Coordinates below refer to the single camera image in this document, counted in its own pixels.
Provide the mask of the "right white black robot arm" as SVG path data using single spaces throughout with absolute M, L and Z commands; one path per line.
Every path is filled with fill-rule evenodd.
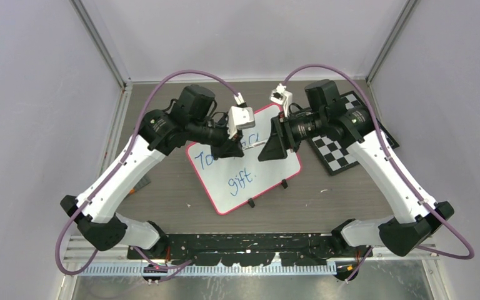
M 392 216 L 360 221 L 349 219 L 331 232 L 332 250 L 350 255 L 358 246 L 385 246 L 393 254 L 406 256 L 441 227 L 438 219 L 454 214 L 447 202 L 437 202 L 418 186 L 398 157 L 390 150 L 376 118 L 366 106 L 347 106 L 336 83 L 323 79 L 305 87 L 309 106 L 289 112 L 292 93 L 279 84 L 270 100 L 283 106 L 271 118 L 271 133 L 259 153 L 259 161 L 285 159 L 301 141 L 316 136 L 337 142 L 369 174 L 386 198 Z

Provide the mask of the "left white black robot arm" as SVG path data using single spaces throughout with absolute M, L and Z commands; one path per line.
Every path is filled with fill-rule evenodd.
M 214 159 L 242 157 L 242 130 L 254 126 L 254 113 L 241 95 L 235 101 L 216 122 L 215 94 L 192 84 L 167 108 L 145 113 L 119 156 L 92 186 L 61 201 L 84 238 L 98 251 L 124 244 L 141 248 L 150 258 L 161 258 L 167 243 L 160 227 L 124 217 L 118 207 L 153 167 L 188 141 L 209 145 Z

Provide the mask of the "white marker pen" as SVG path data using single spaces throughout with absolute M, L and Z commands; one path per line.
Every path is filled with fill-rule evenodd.
M 263 146 L 265 144 L 266 144 L 266 141 L 255 142 L 253 144 L 249 144 L 249 145 L 244 146 L 243 149 L 252 149 L 252 148 L 259 147 L 259 146 Z

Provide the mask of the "pink framed whiteboard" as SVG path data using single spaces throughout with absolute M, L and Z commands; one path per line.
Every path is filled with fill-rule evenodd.
M 266 141 L 271 131 L 270 119 L 281 111 L 277 104 L 258 109 L 254 114 L 256 126 L 243 131 L 242 147 Z M 213 159 L 208 145 L 193 142 L 186 148 L 186 156 L 219 215 L 230 213 L 247 204 L 249 198 L 259 197 L 281 186 L 283 179 L 288 181 L 301 172 L 302 163 L 296 153 L 289 152 L 283 160 L 259 162 L 262 148 L 245 149 L 243 157 L 218 160 Z

